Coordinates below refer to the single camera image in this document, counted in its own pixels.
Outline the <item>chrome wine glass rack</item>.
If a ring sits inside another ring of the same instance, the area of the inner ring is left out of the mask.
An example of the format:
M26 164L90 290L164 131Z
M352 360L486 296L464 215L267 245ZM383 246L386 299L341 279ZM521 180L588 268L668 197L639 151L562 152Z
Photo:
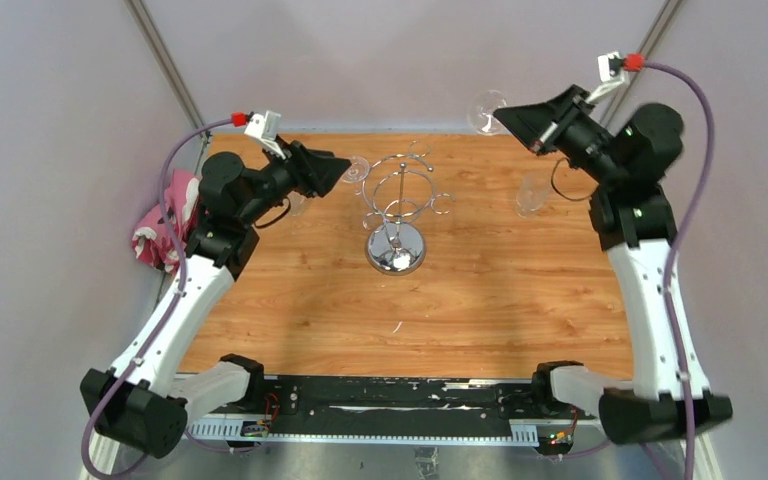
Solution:
M447 215L456 197L437 188L432 146L414 140L405 153L369 164L359 195L367 206L362 225L368 231L364 252L377 272L403 276L424 262L427 242L416 223L422 214Z

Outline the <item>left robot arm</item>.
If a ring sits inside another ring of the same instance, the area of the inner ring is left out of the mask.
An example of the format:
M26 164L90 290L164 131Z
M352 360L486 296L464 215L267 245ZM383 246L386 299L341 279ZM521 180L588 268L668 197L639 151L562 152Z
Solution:
M93 434L163 458L189 427L219 407L243 413L266 400L264 367L227 354L210 369L176 379L181 360L218 301L238 280L259 242L261 218L297 193L323 197L351 168L331 151L278 140L267 163L246 166L231 152L211 155L198 185L197 225L163 299L137 337L106 370L90 369L80 383L89 413L81 441L90 458Z

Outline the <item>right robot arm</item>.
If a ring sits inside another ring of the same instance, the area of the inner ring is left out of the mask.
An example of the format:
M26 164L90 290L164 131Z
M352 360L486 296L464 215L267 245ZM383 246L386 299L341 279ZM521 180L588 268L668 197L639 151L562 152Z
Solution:
M571 86L543 103L503 106L494 118L536 155L563 154L597 184L589 218L620 285L633 353L630 380L577 361L541 363L531 403L544 417L573 406L596 417L614 444L680 440L731 420L695 353L678 285L678 228L661 182L681 156L684 122L661 103L639 106L610 133Z

